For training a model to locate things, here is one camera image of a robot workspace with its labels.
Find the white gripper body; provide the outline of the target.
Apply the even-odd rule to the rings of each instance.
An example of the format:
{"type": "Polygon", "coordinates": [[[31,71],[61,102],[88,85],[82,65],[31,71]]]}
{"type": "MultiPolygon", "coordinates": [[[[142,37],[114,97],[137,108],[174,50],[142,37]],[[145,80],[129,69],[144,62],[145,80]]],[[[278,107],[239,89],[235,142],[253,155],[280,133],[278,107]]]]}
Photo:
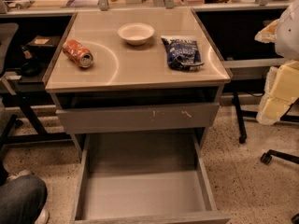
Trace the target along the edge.
{"type": "Polygon", "coordinates": [[[275,51],[284,58],[299,60],[299,0],[293,0],[278,20],[275,51]]]}

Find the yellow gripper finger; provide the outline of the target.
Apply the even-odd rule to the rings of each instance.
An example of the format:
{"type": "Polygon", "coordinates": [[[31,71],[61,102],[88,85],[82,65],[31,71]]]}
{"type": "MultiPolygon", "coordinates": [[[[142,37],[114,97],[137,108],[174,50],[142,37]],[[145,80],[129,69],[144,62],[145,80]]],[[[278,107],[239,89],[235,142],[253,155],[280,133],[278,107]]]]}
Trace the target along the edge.
{"type": "Polygon", "coordinates": [[[261,31],[259,31],[254,39],[261,43],[274,43],[276,41],[276,29],[278,20],[271,21],[261,31]]]}
{"type": "Polygon", "coordinates": [[[264,95],[258,107],[257,121],[272,125],[280,121],[299,99],[299,62],[289,61],[280,67],[271,66],[266,76],[264,95]]]}

